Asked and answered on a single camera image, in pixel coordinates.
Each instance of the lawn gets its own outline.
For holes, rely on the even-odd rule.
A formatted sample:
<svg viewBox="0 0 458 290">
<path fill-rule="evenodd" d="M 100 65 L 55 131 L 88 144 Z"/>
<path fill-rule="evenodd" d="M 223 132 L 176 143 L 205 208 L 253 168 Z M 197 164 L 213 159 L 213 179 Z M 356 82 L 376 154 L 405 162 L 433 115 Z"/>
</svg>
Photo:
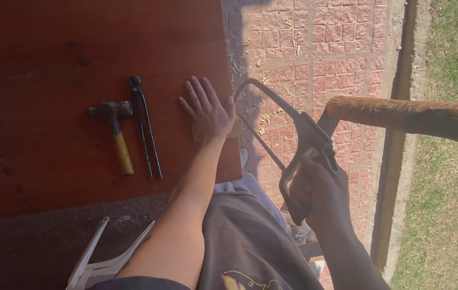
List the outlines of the lawn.
<svg viewBox="0 0 458 290">
<path fill-rule="evenodd" d="M 458 102 L 458 0 L 432 1 L 428 101 Z M 393 289 L 458 288 L 458 142 L 421 136 Z"/>
</svg>

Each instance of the wooden log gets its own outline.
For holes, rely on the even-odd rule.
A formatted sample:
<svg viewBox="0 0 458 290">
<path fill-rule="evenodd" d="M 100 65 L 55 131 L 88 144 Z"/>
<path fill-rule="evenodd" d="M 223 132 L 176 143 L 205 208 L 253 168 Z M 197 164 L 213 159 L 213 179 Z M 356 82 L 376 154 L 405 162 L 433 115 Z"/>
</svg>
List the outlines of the wooden log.
<svg viewBox="0 0 458 290">
<path fill-rule="evenodd" d="M 331 118 L 458 141 L 458 104 L 334 96 Z"/>
</svg>

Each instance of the person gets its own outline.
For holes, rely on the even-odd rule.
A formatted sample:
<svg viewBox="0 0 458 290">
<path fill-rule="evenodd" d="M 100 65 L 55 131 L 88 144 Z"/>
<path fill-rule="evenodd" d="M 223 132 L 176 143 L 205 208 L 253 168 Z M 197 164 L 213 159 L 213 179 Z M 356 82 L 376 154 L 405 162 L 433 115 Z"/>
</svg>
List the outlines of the person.
<svg viewBox="0 0 458 290">
<path fill-rule="evenodd" d="M 204 134 L 200 150 L 166 211 L 115 279 L 90 289 L 322 289 L 253 175 L 214 183 L 222 145 L 236 119 L 232 99 L 220 103 L 206 78 L 192 76 L 186 88 L 193 105 L 182 97 L 180 102 Z M 335 289 L 389 289 L 352 228 L 343 171 L 332 178 L 305 158 L 290 195 L 312 203 L 306 222 Z"/>
</svg>

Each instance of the red brick pavement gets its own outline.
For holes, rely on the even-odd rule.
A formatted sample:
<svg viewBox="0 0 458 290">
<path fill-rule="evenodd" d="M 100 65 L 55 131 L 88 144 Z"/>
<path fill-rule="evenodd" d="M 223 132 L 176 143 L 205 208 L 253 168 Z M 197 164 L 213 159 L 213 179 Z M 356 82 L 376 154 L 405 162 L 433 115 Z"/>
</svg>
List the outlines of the red brick pavement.
<svg viewBox="0 0 458 290">
<path fill-rule="evenodd" d="M 246 62 L 248 76 L 270 78 L 267 86 L 298 111 L 318 120 L 326 102 L 336 94 L 381 97 L 383 37 L 388 33 L 386 5 L 385 0 L 262 0 L 261 5 L 247 4 L 234 16 L 242 17 L 242 35 L 228 40 L 229 51 L 238 63 Z M 232 33 L 232 23 L 231 19 L 226 23 L 227 34 Z M 235 45 L 236 40 L 242 43 Z M 241 81 L 238 72 L 234 76 L 236 84 Z M 238 103 L 242 112 L 253 105 L 259 109 L 246 117 L 254 120 L 256 129 L 264 128 L 262 138 L 287 166 L 297 148 L 292 120 L 257 89 L 249 89 L 245 100 Z M 261 124 L 258 115 L 265 114 L 270 115 L 270 122 Z M 376 137 L 375 127 L 341 121 L 332 138 L 338 164 L 349 175 L 351 218 L 361 241 L 365 239 L 366 217 L 371 214 Z M 255 168 L 260 185 L 281 207 L 281 171 L 256 140 L 242 146 L 255 152 L 248 167 Z M 325 289 L 332 289 L 327 269 L 321 281 Z"/>
</svg>

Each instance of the reddish-brown plywood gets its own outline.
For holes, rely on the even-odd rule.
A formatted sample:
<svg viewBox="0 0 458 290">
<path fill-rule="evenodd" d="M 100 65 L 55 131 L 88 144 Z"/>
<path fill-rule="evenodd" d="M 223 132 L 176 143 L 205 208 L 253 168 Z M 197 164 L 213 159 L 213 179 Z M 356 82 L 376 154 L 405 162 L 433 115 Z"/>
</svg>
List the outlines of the reddish-brown plywood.
<svg viewBox="0 0 458 290">
<path fill-rule="evenodd" d="M 191 75 L 230 97 L 219 1 L 0 0 L 0 217 L 171 190 L 199 144 L 177 102 Z M 107 123 L 87 116 L 129 100 L 142 80 L 163 181 L 151 182 L 133 117 L 121 120 L 135 174 L 125 177 Z M 241 177 L 238 140 L 217 181 Z"/>
</svg>

